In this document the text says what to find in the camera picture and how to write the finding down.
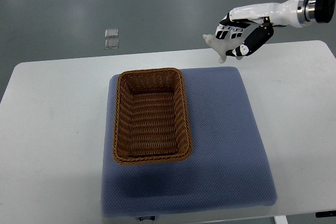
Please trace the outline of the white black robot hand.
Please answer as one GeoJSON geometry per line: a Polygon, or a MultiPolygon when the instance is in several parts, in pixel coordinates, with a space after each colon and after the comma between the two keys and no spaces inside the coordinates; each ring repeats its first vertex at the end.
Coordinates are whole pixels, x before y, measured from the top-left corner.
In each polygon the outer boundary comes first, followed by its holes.
{"type": "Polygon", "coordinates": [[[240,38],[251,24],[258,27],[232,49],[225,49],[225,56],[249,56],[264,45],[274,34],[274,27],[301,28],[317,20],[316,0],[287,0],[283,3],[252,4],[233,8],[219,22],[215,38],[222,40],[230,34],[230,40],[240,38]]]}

